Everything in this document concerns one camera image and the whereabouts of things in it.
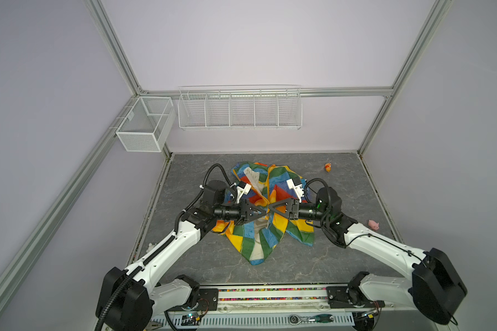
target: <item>multicolored garment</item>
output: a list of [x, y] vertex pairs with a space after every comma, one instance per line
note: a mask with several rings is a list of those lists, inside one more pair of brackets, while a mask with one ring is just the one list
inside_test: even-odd
[[[300, 177], [302, 184], [306, 183], [288, 166], [240, 162], [232, 169], [232, 173], [238, 180], [252, 185], [251, 191], [244, 198], [262, 207], [289, 197], [297, 198], [295, 192], [288, 188], [286, 182], [288, 179]], [[263, 263], [278, 245], [284, 233], [308, 246], [312, 246], [315, 240], [313, 227], [307, 225], [305, 220], [289, 221], [275, 213], [241, 226], [218, 221], [212, 231], [218, 233], [224, 231], [223, 235], [227, 236], [237, 251], [252, 265]]]

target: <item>wire rack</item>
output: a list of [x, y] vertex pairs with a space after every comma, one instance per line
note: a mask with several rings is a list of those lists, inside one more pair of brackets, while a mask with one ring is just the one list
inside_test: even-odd
[[176, 113], [170, 97], [140, 96], [116, 134], [127, 151], [162, 151]]
[[299, 86], [181, 87], [179, 126], [204, 129], [299, 129]]

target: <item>white mesh basket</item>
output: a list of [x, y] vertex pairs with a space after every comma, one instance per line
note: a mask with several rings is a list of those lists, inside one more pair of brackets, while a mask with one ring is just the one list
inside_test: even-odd
[[116, 130], [127, 151], [162, 151], [175, 121], [170, 97], [140, 96]]
[[185, 130], [299, 129], [300, 88], [212, 92], [181, 87], [179, 126]]

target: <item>white wall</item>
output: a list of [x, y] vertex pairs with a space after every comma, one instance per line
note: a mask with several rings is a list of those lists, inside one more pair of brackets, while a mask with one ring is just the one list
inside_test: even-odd
[[497, 329], [497, 0], [454, 2], [365, 160], [405, 242], [465, 282], [460, 329]]
[[390, 86], [433, 0], [103, 0], [143, 89]]
[[90, 330], [103, 276], [124, 268], [162, 153], [116, 142], [0, 319], [0, 331]]
[[0, 1], [0, 274], [129, 97], [81, 0]]
[[167, 145], [179, 153], [357, 150], [383, 100], [382, 96], [303, 98], [299, 130], [184, 131], [176, 121]]

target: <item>colorful fabric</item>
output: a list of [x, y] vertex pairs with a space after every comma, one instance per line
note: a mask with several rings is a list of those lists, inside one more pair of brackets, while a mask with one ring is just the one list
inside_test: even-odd
[[[306, 183], [288, 166], [268, 166], [259, 162], [240, 162], [232, 169], [232, 173], [239, 181], [252, 186], [244, 198], [262, 207], [290, 197], [297, 198], [295, 192], [288, 188], [288, 179], [300, 177], [304, 186]], [[218, 221], [212, 231], [224, 232], [223, 235], [252, 265], [263, 263], [285, 233], [308, 246], [312, 246], [315, 240], [313, 227], [307, 225], [305, 220], [289, 221], [275, 213], [240, 226]]]

